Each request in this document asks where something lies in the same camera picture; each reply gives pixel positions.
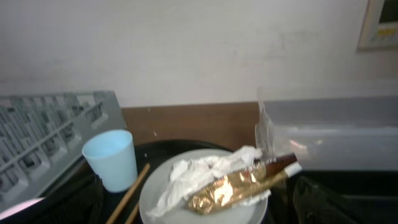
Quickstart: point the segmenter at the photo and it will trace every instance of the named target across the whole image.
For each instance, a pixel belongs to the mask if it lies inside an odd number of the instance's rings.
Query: gold wrapper
[[[287,178],[284,171],[266,177],[266,170],[262,164],[225,175],[192,195],[187,207],[200,215],[215,213],[258,195]]]

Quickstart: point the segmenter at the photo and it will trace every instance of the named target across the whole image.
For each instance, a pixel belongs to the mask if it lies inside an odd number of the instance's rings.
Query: brown wooden panel
[[[255,145],[257,103],[123,108],[134,144],[165,139],[208,141],[232,150]]]

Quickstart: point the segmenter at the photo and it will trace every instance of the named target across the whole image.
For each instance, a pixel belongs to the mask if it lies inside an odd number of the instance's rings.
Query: wrapper
[[[225,175],[192,195],[186,206],[200,215],[230,208],[287,179],[289,174],[284,168],[291,163],[291,160],[285,160],[277,164],[257,164]]]

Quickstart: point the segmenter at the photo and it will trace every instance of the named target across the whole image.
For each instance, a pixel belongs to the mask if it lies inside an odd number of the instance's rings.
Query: wooden chopstick
[[[132,224],[132,221],[134,221],[135,217],[137,216],[139,211],[139,202],[137,205],[134,207],[132,210],[131,214],[129,215],[129,218],[127,218],[126,222],[124,224]]]
[[[119,216],[119,214],[121,213],[121,211],[123,210],[124,206],[126,206],[127,202],[129,201],[129,199],[131,198],[131,196],[133,195],[134,191],[137,189],[138,185],[141,183],[141,181],[143,180],[143,178],[145,177],[145,175],[148,173],[150,168],[149,164],[146,164],[143,168],[143,170],[141,171],[141,173],[138,175],[137,180],[135,181],[135,183],[130,187],[130,189],[127,191],[127,193],[124,195],[124,197],[122,198],[122,200],[119,202],[119,205],[114,209],[112,215],[110,216],[110,218],[108,219],[108,221],[106,221],[106,224],[112,224],[114,223],[114,221],[117,219],[117,217]]]

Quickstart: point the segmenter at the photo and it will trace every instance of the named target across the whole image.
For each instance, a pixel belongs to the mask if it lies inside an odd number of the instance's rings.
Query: gray plastic basket
[[[0,212],[38,197],[91,137],[124,128],[113,91],[0,96]]]

